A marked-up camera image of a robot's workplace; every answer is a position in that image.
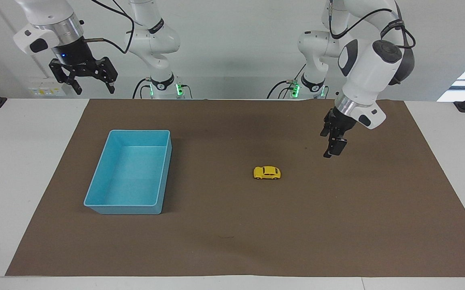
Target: green led light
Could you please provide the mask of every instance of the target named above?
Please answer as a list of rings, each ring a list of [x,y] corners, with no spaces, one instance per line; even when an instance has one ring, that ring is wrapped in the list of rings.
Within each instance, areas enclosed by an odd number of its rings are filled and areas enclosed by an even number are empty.
[[[181,88],[181,85],[175,84],[175,87],[177,88],[177,94],[178,94],[178,95],[183,95],[183,94],[184,94],[184,91],[183,91],[183,89]]]
[[[293,92],[292,92],[292,97],[294,99],[297,99],[299,97],[299,90],[301,90],[301,86],[295,85],[295,88],[293,88]]]

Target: black clamp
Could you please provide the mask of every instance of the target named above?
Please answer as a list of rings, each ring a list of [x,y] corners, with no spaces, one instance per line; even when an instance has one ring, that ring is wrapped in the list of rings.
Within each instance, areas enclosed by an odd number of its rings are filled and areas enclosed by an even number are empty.
[[[63,68],[69,71],[70,75],[66,75],[62,70]],[[62,64],[59,59],[54,58],[50,62],[50,69],[59,83],[66,83],[72,86],[73,90],[75,90],[78,95],[82,93],[82,88],[75,77],[93,77],[103,81],[110,93],[114,93],[115,91],[113,83],[118,77],[118,72],[115,70],[108,57],[95,60],[92,64],[82,63],[71,66]]]
[[[339,156],[342,153],[347,145],[347,140],[343,138],[343,134],[352,129],[354,125],[356,125],[356,120],[342,114],[336,107],[329,110],[324,118],[324,129],[320,133],[322,137],[329,135],[328,149],[324,153],[325,158],[331,158],[332,155]]]

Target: wall socket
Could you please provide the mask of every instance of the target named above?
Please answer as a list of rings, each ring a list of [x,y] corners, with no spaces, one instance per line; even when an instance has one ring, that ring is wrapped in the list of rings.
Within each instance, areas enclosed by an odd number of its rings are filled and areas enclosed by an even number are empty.
[[[70,94],[71,87],[67,84],[59,84],[54,78],[33,79],[28,90],[34,97],[66,97]]]

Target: black cable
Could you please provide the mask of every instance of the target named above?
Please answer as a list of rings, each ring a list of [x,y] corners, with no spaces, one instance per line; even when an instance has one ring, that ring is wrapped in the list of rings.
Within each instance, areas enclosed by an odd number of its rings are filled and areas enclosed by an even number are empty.
[[[144,85],[139,89],[139,98],[140,99],[143,99],[143,89],[144,88],[150,88],[150,85]]]
[[[285,84],[285,83],[286,83],[286,81],[280,81],[279,83],[277,83],[277,84],[270,90],[270,92],[268,93],[268,96],[266,97],[266,99],[270,99],[270,95],[274,92],[274,90],[275,90],[278,86],[280,86],[280,85],[282,85],[282,84]]]
[[[411,46],[397,46],[398,48],[414,48],[415,47],[415,44],[417,44],[417,41],[415,40],[415,37],[413,37],[413,35],[406,29],[403,27],[403,31],[404,33],[406,33],[410,38],[411,40],[413,41],[413,44]]]
[[[112,1],[114,2],[114,4],[115,4],[116,6],[118,6],[118,8],[120,8],[120,10],[121,10],[123,13],[127,14],[127,12],[122,8],[122,6],[120,6],[120,4],[118,4],[118,2],[116,2],[116,0],[112,0]]]
[[[141,81],[139,81],[139,83],[137,83],[136,88],[134,89],[133,99],[135,99],[135,94],[137,93],[137,90],[139,89],[139,86],[141,84],[143,84],[144,81],[146,81],[146,79],[141,79]]]
[[[188,88],[188,89],[190,90],[190,97],[191,97],[191,99],[193,99],[193,94],[192,94],[192,92],[191,92],[190,86],[188,86],[188,85],[181,85],[181,88]]]
[[[277,99],[280,99],[280,98],[281,98],[281,95],[282,95],[282,92],[283,92],[283,91],[288,92],[289,90],[291,90],[291,88],[284,88],[284,89],[282,89],[281,92],[279,92],[279,96],[277,97]]]
[[[306,64],[304,64],[304,66],[302,66],[301,70],[297,73],[297,75],[295,76],[295,78],[293,78],[294,81],[297,80],[297,77],[299,77],[299,74],[302,73],[302,71],[304,70],[305,67],[306,67]],[[282,97],[283,99],[286,99],[286,94],[287,94],[287,93],[288,93],[288,91],[286,91],[286,92],[284,93],[284,97]]]
[[[344,30],[342,33],[340,34],[334,34],[333,31],[332,31],[332,26],[331,26],[331,21],[332,21],[332,17],[330,16],[329,17],[329,22],[330,22],[330,33],[331,33],[331,37],[334,38],[334,39],[340,39],[342,37],[344,37],[347,33],[349,33],[349,31],[351,31],[354,27],[356,27],[358,24],[360,24],[363,20],[367,19],[368,17],[370,17],[371,15],[373,14],[376,14],[378,12],[382,12],[382,11],[388,11],[388,12],[392,12],[391,9],[388,9],[388,8],[381,8],[381,9],[377,9],[377,10],[374,10],[372,11],[371,13],[363,16],[360,20],[358,20],[358,22],[356,22],[353,26],[351,26],[350,28],[347,28],[346,30]]]
[[[191,99],[193,99],[193,94],[192,94],[192,92],[191,92],[190,86],[188,86],[188,90],[190,90],[190,97],[191,97]]]
[[[121,10],[121,11],[118,11],[118,10],[116,10],[116,9],[114,9],[114,8],[111,8],[111,7],[105,5],[105,4],[103,4],[103,3],[101,3],[101,2],[99,2],[99,1],[97,1],[97,0],[91,0],[91,1],[94,2],[94,3],[96,3],[96,4],[98,4],[98,5],[100,5],[100,6],[102,6],[102,7],[104,7],[104,8],[106,8],[106,9],[108,9],[108,10],[110,10],[110,11],[112,11],[112,12],[114,12],[114,13],[118,13],[119,15],[122,15],[122,16],[128,18],[128,20],[131,21],[131,25],[132,25],[132,29],[131,29],[131,31],[130,31],[131,37],[129,38],[129,42],[128,42],[127,48],[125,48],[125,50],[122,50],[122,48],[120,48],[120,47],[118,46],[118,44],[116,44],[116,43],[114,43],[114,42],[112,42],[112,41],[110,41],[110,40],[107,40],[107,39],[105,39],[105,38],[86,39],[85,41],[86,41],[86,42],[107,42],[108,44],[112,44],[115,48],[118,48],[118,50],[120,50],[121,53],[123,53],[123,54],[127,53],[127,52],[129,51],[129,48],[131,47],[131,43],[133,42],[134,29],[135,29],[134,19],[132,19],[127,13],[125,13],[125,11],[123,10],[123,8],[122,8],[120,5],[118,5],[118,3],[117,3],[115,0],[113,0],[113,2],[114,2],[118,7],[120,7],[120,10]]]

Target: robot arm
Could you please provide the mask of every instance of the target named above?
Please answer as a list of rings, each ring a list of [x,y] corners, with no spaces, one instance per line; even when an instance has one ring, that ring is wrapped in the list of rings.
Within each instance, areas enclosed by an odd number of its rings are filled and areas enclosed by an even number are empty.
[[[79,21],[66,0],[15,0],[29,24],[15,36],[17,46],[27,54],[51,48],[57,58],[49,66],[57,81],[71,85],[77,94],[82,88],[75,77],[94,77],[103,81],[110,93],[118,72],[107,57],[96,60],[83,37]]]
[[[177,76],[163,54],[179,50],[179,35],[161,18],[155,0],[129,0],[135,22],[135,30],[129,51],[141,58],[149,68],[151,93],[156,99],[175,99],[181,96]]]
[[[347,30],[349,14],[374,25],[381,32],[381,39],[353,39]],[[409,33],[393,0],[330,0],[323,22],[330,31],[307,31],[301,35],[299,48],[306,48],[301,52],[307,59],[308,70],[301,84],[310,89],[309,93],[318,92],[324,83],[327,69],[323,69],[320,57],[338,57],[338,66],[347,78],[342,94],[324,119],[321,132],[321,136],[329,135],[329,146],[324,154],[329,158],[341,154],[347,145],[343,135],[357,122],[374,129],[385,121],[386,115],[376,99],[388,85],[400,84],[408,77],[415,61],[406,37]],[[321,45],[306,45],[312,41]]]

